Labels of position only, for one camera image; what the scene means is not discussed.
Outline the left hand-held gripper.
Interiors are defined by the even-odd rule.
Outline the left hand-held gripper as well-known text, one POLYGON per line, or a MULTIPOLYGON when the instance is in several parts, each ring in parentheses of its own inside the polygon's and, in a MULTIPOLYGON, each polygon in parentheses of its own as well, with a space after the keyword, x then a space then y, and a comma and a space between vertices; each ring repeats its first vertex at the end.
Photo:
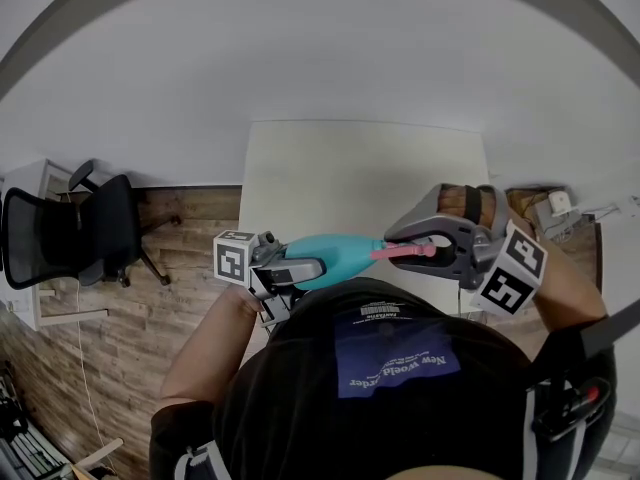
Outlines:
POLYGON ((286 258, 286 247, 270 231, 225 230, 213 240, 214 276, 244 287, 257 299, 269 328, 289 319, 295 285, 325 274, 317 258, 286 258))

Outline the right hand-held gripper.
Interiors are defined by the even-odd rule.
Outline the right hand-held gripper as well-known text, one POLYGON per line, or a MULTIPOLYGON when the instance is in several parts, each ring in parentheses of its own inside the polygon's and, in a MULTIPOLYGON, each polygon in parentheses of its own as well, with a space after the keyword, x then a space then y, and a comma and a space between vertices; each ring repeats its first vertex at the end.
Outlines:
POLYGON ((452 185, 434 186, 385 232, 384 239, 399 244, 433 236, 453 241, 470 236, 470 257, 463 261, 462 274, 454 260, 435 257, 402 256, 391 258, 391 264, 409 272, 459 280, 459 287, 471 293, 470 305, 479 310, 498 316, 517 314, 540 288, 548 253, 513 221, 504 192, 490 185, 467 186, 464 219, 438 212, 438 196, 445 186, 452 185), (489 227, 481 224, 484 194, 495 199, 489 227))

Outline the person's right hand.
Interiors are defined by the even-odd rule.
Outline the person's right hand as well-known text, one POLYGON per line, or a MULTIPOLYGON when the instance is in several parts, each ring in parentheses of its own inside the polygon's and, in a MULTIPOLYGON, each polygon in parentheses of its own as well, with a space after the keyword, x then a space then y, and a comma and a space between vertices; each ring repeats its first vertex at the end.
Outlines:
POLYGON ((445 186, 438 196, 438 212, 464 218, 490 229, 496 213, 496 197, 490 190, 445 186))

